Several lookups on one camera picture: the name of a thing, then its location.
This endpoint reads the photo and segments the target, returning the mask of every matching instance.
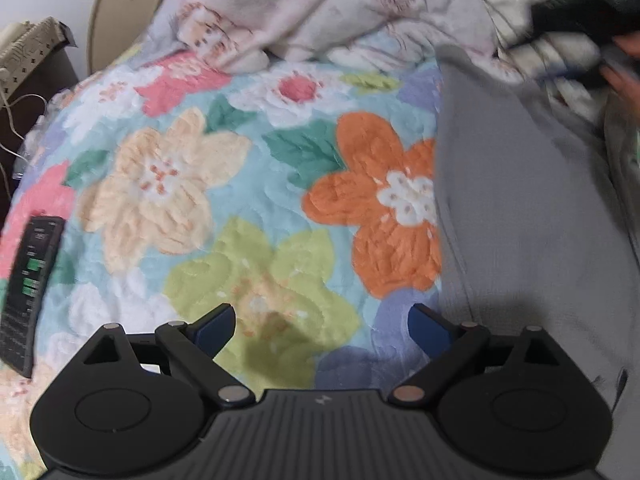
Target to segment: beige flower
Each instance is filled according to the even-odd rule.
[[[104,227],[104,265],[111,273],[136,265],[149,245],[186,254],[212,232],[208,187],[224,186],[242,168],[251,141],[233,132],[205,135],[197,108],[163,136],[144,128],[124,140],[114,170],[86,189],[78,216],[85,231]]]
[[[35,403],[47,389],[55,372],[39,362],[33,378],[25,379],[10,368],[0,369],[0,436],[17,466],[42,465],[29,429],[29,417]]]

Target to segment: orange flower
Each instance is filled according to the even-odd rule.
[[[407,152],[383,118],[345,114],[336,139],[347,171],[320,178],[302,199],[313,221],[359,225],[351,261],[376,298],[411,287],[427,290],[442,261],[433,195],[433,139]]]

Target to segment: black remote control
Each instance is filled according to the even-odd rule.
[[[31,217],[9,277],[0,317],[0,359],[26,378],[31,377],[36,323],[64,228],[58,216]]]

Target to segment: hand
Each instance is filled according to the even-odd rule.
[[[617,46],[630,56],[640,59],[640,32],[614,39]],[[611,87],[618,92],[636,118],[640,121],[640,82],[629,74],[616,72],[610,67],[602,69],[602,75]]]

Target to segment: quilt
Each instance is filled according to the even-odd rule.
[[[389,391],[426,357],[409,308],[436,309],[433,195],[442,78],[320,62],[228,76],[191,52],[78,85],[12,204],[0,294],[30,216],[66,219],[26,380],[0,368],[0,479],[42,471],[29,416],[94,331],[150,332],[220,303],[216,357],[265,388]]]

